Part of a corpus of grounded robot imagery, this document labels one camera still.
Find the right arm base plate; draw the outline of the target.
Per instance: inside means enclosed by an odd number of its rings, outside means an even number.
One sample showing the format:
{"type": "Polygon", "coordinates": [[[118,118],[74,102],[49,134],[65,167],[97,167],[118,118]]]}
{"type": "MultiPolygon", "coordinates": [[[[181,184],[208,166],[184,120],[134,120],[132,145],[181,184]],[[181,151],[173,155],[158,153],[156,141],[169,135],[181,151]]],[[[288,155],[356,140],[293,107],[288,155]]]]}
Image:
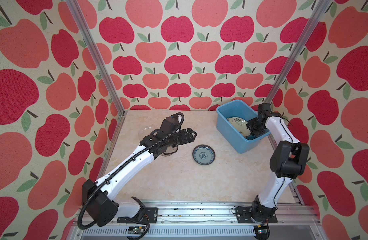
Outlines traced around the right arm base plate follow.
{"type": "Polygon", "coordinates": [[[274,212],[275,209],[235,206],[231,213],[235,215],[239,224],[276,224],[278,219],[274,212]]]}

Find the blue floral small plate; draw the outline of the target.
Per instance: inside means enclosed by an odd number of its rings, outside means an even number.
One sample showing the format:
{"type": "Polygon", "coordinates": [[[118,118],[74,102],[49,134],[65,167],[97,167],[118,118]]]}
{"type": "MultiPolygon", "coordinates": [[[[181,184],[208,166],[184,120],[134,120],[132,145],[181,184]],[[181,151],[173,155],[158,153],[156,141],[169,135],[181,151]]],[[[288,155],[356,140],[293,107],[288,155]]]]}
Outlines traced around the blue floral small plate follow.
{"type": "Polygon", "coordinates": [[[192,153],[194,161],[202,166],[212,164],[216,159],[215,151],[208,145],[198,145],[192,153]]]}

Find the beige brown rim plate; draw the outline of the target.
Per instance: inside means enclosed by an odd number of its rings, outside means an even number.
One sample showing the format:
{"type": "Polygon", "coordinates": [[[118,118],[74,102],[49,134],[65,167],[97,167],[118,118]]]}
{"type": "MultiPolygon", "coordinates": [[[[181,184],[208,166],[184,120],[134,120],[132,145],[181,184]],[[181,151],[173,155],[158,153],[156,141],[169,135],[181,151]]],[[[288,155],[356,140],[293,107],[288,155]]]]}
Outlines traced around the beige brown rim plate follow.
{"type": "Polygon", "coordinates": [[[247,127],[248,122],[239,117],[228,118],[227,121],[234,127],[243,137],[248,137],[251,134],[247,127]]]}

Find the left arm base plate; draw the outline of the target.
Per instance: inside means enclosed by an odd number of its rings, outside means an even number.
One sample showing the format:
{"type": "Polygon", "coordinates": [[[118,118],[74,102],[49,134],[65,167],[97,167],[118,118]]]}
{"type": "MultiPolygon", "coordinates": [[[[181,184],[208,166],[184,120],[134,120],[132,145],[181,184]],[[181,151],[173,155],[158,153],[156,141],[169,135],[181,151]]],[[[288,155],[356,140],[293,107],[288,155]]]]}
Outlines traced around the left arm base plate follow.
{"type": "Polygon", "coordinates": [[[135,217],[118,218],[117,223],[119,224],[141,224],[146,225],[147,223],[156,224],[158,218],[158,208],[142,208],[135,217]]]}

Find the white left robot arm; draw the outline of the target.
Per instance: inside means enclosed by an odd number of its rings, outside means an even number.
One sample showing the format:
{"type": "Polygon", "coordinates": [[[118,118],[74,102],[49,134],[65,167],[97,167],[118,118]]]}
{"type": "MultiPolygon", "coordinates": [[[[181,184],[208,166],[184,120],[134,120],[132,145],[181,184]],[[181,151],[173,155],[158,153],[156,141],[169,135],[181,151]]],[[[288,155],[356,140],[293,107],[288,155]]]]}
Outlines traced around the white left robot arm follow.
{"type": "Polygon", "coordinates": [[[176,113],[165,118],[160,128],[145,136],[137,148],[115,169],[96,181],[87,180],[82,186],[82,208],[77,225],[86,230],[94,225],[103,227],[114,218],[142,224],[146,219],[145,205],[136,197],[116,200],[120,190],[144,167],[152,163],[169,147],[195,141],[197,133],[182,129],[185,116],[176,113]]]}

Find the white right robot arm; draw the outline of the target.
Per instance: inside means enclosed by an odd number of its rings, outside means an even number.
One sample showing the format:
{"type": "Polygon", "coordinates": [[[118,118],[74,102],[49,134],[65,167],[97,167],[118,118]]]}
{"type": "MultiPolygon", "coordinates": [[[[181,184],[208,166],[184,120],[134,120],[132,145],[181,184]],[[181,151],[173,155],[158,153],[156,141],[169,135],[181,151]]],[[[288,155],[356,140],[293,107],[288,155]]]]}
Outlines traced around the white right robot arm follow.
{"type": "Polygon", "coordinates": [[[254,137],[268,130],[277,143],[270,159],[273,174],[251,207],[251,218],[261,223],[275,214],[278,200],[289,183],[304,173],[310,147],[291,133],[282,115],[273,112],[268,103],[258,106],[258,116],[248,121],[247,128],[254,137]]]}

